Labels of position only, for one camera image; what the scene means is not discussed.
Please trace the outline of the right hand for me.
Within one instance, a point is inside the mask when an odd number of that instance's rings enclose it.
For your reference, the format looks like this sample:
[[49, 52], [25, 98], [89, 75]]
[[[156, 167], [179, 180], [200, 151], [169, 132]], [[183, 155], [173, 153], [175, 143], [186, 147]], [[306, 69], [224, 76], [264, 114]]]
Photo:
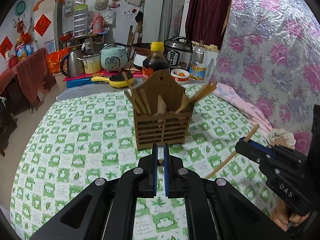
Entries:
[[289, 216], [286, 203], [279, 198], [277, 201], [277, 205], [271, 214], [271, 219], [274, 223], [277, 224], [277, 226], [279, 226], [284, 231], [287, 231], [288, 224], [291, 223], [292, 226], [297, 227], [302, 224], [309, 216], [309, 213], [305, 216], [300, 216], [296, 213], [293, 213], [291, 216]]

